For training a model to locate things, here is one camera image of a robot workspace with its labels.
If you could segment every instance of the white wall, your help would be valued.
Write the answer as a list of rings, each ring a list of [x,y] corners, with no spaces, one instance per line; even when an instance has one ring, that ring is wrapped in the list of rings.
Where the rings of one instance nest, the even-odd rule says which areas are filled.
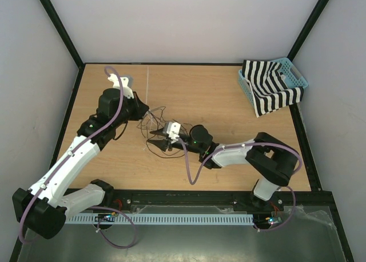
[[[0,0],[0,261],[17,238],[11,196],[48,170],[77,68],[39,0]]]
[[[334,194],[355,261],[366,226],[366,0],[330,0],[295,59],[309,81],[301,103],[321,183]]]
[[[86,62],[286,56],[317,0],[51,0]]]

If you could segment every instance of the wooden surface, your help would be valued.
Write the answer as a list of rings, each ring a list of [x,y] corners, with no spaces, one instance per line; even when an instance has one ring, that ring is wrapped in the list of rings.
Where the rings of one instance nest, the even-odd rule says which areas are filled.
[[[113,65],[120,75],[133,77],[133,90],[151,109],[166,106],[164,118],[180,123],[203,124],[215,142],[244,142],[267,132],[300,151],[289,108],[257,118],[237,83],[239,66]],[[60,156],[71,144],[80,125],[95,113],[98,98],[112,83],[104,65],[86,65],[62,143]],[[83,188],[102,179],[116,189],[252,190],[260,174],[250,165],[203,169],[196,185],[186,176],[184,158],[162,159],[150,153],[137,122],[129,122],[125,134],[111,141],[85,166],[71,184]],[[189,155],[192,177],[200,165]],[[294,190],[310,190],[303,167],[291,178]]]

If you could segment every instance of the cable clip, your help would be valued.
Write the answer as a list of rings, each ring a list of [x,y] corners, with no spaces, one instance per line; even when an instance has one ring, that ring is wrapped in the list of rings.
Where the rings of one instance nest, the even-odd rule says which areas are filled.
[[[47,188],[47,186],[46,186],[46,184],[43,183],[42,185],[39,186],[39,188],[45,190]]]

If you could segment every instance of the blue basket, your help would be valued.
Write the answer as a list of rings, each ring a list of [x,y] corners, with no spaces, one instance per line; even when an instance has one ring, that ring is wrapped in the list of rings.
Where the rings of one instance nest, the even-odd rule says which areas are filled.
[[[293,63],[287,58],[280,58],[276,60],[272,60],[272,62],[281,63],[282,67],[280,72],[286,75],[285,84],[289,89],[293,89],[297,86],[302,86],[304,89],[309,86],[309,83],[305,80],[304,76],[297,70],[297,68],[293,65]],[[250,87],[243,75],[241,74],[241,70],[239,70],[238,83],[245,93],[247,98],[250,100],[250,103],[254,107],[253,95],[250,90]]]

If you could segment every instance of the black and white striped fabric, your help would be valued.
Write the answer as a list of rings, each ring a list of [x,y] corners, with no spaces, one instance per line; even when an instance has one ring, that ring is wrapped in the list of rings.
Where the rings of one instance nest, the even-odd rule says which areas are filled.
[[[298,103],[303,98],[304,89],[289,89],[279,72],[282,64],[269,61],[244,61],[242,74],[250,86],[257,117],[274,112],[284,106]]]

